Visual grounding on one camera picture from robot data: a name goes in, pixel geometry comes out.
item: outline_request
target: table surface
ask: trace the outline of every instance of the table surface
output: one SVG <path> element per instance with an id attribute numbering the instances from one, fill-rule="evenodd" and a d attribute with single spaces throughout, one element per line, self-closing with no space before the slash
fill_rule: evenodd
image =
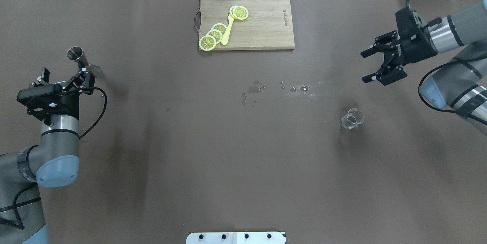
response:
<path id="1" fill-rule="evenodd" d="M 412 0 L 425 20 L 480 0 Z M 404 0 L 291 0 L 296 48 L 202 53 L 199 0 L 0 0 L 2 152 L 38 143 L 15 98 L 75 72 L 72 46 L 108 93 L 80 141 L 72 185 L 41 189 L 51 243 L 184 243 L 188 232 L 285 231 L 289 244 L 487 242 L 487 140 L 417 96 L 445 53 L 409 77 L 364 84 L 374 37 Z M 255 81 L 266 86 L 251 93 Z M 291 92 L 292 86 L 310 87 Z M 242 94 L 248 105 L 243 105 Z M 80 129 L 102 109 L 83 95 Z M 358 128 L 341 127 L 352 107 Z"/>

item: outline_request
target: glass cup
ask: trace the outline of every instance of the glass cup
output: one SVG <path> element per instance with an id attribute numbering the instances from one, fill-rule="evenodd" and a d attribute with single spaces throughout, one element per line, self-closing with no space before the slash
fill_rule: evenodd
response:
<path id="1" fill-rule="evenodd" d="M 364 123 L 364 114 L 357 108 L 348 110 L 347 114 L 341 118 L 341 125 L 347 129 L 353 129 Z"/>

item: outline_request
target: white bracket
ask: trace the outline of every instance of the white bracket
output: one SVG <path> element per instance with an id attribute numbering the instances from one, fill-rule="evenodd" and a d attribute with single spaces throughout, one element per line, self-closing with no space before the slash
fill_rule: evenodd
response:
<path id="1" fill-rule="evenodd" d="M 186 244 L 286 244 L 285 232 L 190 233 Z"/>

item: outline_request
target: brown table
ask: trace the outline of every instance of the brown table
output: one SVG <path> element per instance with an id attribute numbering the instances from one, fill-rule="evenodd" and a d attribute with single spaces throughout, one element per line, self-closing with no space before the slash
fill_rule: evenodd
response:
<path id="1" fill-rule="evenodd" d="M 412 5 L 431 20 L 478 1 Z M 67 79 L 66 51 L 80 46 L 104 70 L 108 109 L 80 142 L 78 180 L 41 189 L 53 244 L 243 230 L 285 231 L 289 244 L 487 242 L 487 140 L 417 96 L 454 53 L 389 86 L 360 80 L 381 63 L 360 51 L 396 29 L 404 0 L 291 0 L 294 51 L 228 53 L 197 50 L 198 5 L 0 0 L 1 152 L 38 143 L 40 123 L 15 98 L 41 67 Z M 266 89 L 249 93 L 255 81 Z M 84 129 L 103 100 L 81 98 Z M 365 123 L 346 130 L 351 107 Z"/>

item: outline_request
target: cutting board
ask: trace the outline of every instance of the cutting board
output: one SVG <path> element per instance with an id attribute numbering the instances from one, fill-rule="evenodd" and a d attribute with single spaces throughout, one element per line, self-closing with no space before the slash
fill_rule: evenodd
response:
<path id="1" fill-rule="evenodd" d="M 228 25 L 233 5 L 245 6 L 249 16 L 235 20 L 228 44 L 218 44 L 213 51 L 294 49 L 290 0 L 201 0 L 200 38 L 215 23 Z"/>

